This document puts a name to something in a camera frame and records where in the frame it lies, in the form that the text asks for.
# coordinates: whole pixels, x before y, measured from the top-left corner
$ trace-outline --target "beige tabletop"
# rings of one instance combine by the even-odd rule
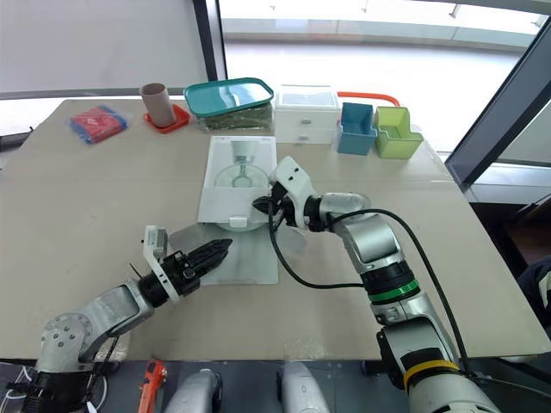
[[[36,358],[42,326],[147,270],[145,225],[195,222],[209,134],[196,125],[161,135],[140,101],[108,101],[131,126],[84,145],[66,126],[98,101],[65,101],[9,160],[0,177],[0,358]],[[341,155],[329,145],[278,145],[320,192],[366,194],[407,222],[425,247],[471,356],[539,354],[551,344],[440,159],[423,144],[408,161]],[[407,261],[443,318],[407,235]],[[296,271],[319,283],[359,281],[340,240],[305,234]],[[380,326],[362,289],[319,291],[279,269],[276,286],[203,287],[136,328],[129,359],[379,359]]]

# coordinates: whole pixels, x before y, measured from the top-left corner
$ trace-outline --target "red tool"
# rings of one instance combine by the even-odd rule
[[[166,381],[166,368],[161,360],[152,359],[145,367],[144,383],[140,386],[138,413],[154,413],[157,391]]]

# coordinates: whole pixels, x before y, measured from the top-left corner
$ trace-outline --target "green plastic organizer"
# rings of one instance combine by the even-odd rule
[[[407,108],[377,108],[374,125],[379,129],[375,140],[379,157],[409,159],[423,142],[421,133],[410,130]]]

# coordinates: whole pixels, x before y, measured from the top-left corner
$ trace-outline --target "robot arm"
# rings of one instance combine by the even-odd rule
[[[336,217],[369,208],[359,194],[317,195],[308,174],[284,158],[271,177],[271,196],[255,201],[275,221],[310,231],[333,231],[342,238],[368,293],[381,357],[390,380],[408,392],[412,413],[492,412],[497,407],[457,366],[452,341],[432,303],[407,265],[392,228],[376,213],[332,224]]]
[[[219,239],[185,255],[165,256],[166,232],[147,226],[144,256],[152,271],[127,280],[80,309],[48,322],[42,333],[37,375],[26,389],[25,412],[72,412],[83,408],[99,348],[153,315],[155,308],[199,288],[201,277],[220,265],[231,239]]]

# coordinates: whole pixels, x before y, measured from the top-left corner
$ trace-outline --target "cardboard tube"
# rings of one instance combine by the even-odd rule
[[[169,92],[162,83],[146,84],[139,88],[139,94],[155,126],[167,127],[176,122]]]

